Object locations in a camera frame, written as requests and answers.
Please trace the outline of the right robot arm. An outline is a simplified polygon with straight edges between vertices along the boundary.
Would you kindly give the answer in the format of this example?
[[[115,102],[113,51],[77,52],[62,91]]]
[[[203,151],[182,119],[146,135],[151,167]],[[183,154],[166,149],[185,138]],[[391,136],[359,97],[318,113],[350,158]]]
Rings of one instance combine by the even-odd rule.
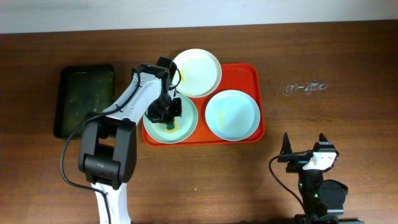
[[[339,155],[333,143],[322,133],[312,150],[302,152],[294,152],[287,133],[284,134],[280,153],[271,160],[286,163],[287,173],[298,174],[300,196],[276,179],[303,208],[303,215],[294,216],[295,223],[362,223],[358,219],[339,218],[344,214],[348,187],[336,180],[323,178],[323,174],[334,167]]]

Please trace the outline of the green yellow sponge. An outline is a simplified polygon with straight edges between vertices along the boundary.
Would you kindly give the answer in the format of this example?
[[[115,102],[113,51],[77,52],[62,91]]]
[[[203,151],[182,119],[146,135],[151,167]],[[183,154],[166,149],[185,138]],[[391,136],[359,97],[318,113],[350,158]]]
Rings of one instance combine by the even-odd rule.
[[[175,123],[168,123],[165,127],[166,133],[174,133],[178,130],[178,126]]]

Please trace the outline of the mint green plate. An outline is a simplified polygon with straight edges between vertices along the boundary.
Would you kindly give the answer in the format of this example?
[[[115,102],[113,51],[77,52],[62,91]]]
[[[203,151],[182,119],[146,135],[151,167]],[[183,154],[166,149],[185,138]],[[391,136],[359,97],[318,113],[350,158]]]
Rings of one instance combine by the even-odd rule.
[[[182,115],[175,118],[175,127],[172,130],[168,130],[164,123],[151,123],[145,116],[143,117],[147,134],[164,144],[175,144],[186,140],[198,124],[198,111],[193,101],[180,93],[177,93],[175,98],[182,100]]]

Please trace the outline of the white plate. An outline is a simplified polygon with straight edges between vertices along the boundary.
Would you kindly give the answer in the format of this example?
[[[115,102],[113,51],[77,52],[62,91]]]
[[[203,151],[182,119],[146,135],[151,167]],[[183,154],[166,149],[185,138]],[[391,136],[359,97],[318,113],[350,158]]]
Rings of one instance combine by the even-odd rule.
[[[180,71],[174,77],[172,84],[177,85],[177,91],[191,98],[201,98],[217,89],[221,83],[222,69],[218,59],[203,49],[188,49],[174,58],[174,63]]]

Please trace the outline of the light blue plate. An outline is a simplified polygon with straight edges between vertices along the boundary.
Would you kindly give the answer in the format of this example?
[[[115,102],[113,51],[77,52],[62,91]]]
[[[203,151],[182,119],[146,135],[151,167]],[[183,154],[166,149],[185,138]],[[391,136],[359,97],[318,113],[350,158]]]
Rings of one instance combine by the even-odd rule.
[[[225,90],[214,95],[205,108],[210,131],[226,141],[241,141],[255,133],[261,112],[256,101],[239,90]]]

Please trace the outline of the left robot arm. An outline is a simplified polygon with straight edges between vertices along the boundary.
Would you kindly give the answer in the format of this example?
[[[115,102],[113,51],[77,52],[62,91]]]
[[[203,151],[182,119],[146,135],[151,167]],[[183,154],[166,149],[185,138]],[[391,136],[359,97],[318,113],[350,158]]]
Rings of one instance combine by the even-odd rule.
[[[100,114],[85,122],[78,168],[95,191],[101,223],[130,223],[127,183],[137,161],[136,128],[142,117],[174,127],[182,101],[172,84],[179,70],[171,58],[160,57],[132,69],[131,84]]]

